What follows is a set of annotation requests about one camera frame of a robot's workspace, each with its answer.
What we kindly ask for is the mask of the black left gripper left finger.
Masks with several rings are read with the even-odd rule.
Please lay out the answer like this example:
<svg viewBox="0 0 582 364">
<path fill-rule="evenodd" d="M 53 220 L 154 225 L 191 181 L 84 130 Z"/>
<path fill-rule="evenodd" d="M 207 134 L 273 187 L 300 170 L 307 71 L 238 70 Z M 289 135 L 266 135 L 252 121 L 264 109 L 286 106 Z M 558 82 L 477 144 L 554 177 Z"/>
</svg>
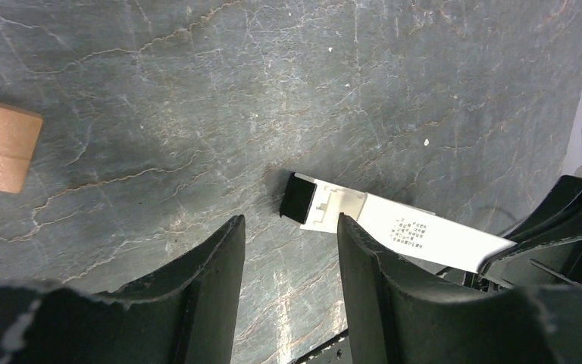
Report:
<svg viewBox="0 0 582 364">
<path fill-rule="evenodd" d="M 161 268 L 108 293 L 119 331 L 97 363 L 227 363 L 246 254 L 246 219 L 231 217 Z"/>
</svg>

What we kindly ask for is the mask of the white remote control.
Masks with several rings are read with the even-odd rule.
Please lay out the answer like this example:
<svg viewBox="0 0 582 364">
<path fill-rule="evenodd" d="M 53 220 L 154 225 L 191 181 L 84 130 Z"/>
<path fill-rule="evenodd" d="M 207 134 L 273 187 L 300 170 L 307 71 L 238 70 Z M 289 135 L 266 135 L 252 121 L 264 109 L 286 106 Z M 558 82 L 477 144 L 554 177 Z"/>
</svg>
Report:
<svg viewBox="0 0 582 364">
<path fill-rule="evenodd" d="M 341 214 L 395 253 L 473 273 L 488 257 L 514 246 L 426 210 L 304 174 L 290 175 L 281 216 L 303 230 L 335 234 Z"/>
</svg>

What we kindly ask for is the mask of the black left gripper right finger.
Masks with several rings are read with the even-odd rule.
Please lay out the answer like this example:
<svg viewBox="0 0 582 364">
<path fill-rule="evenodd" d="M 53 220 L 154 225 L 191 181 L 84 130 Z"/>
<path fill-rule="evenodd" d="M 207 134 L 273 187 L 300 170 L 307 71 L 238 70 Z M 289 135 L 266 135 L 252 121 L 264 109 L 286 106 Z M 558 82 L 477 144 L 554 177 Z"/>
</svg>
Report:
<svg viewBox="0 0 582 364">
<path fill-rule="evenodd" d="M 392 252 L 351 217 L 337 228 L 340 276 L 356 363 L 545 363 L 547 347 L 522 293 L 488 294 Z"/>
</svg>

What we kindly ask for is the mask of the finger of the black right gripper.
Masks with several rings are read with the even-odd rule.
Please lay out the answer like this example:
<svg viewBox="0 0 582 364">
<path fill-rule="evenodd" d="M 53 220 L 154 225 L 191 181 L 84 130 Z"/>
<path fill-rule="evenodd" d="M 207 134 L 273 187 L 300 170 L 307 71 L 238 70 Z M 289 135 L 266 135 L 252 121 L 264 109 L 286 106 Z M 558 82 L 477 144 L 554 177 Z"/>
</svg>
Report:
<svg viewBox="0 0 582 364">
<path fill-rule="evenodd" d="M 539 206 L 505 238 L 513 246 L 482 263 L 477 288 L 582 284 L 582 178 L 560 177 Z"/>
</svg>

